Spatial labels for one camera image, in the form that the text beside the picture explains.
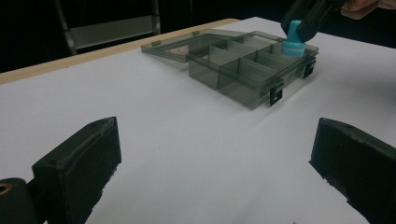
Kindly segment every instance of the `blue bottle cap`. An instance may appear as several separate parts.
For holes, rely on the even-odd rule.
[[[300,37],[297,35],[296,30],[300,25],[301,21],[291,21],[288,37],[282,43],[281,53],[285,56],[290,57],[302,57],[305,52],[305,43],[303,43]]]

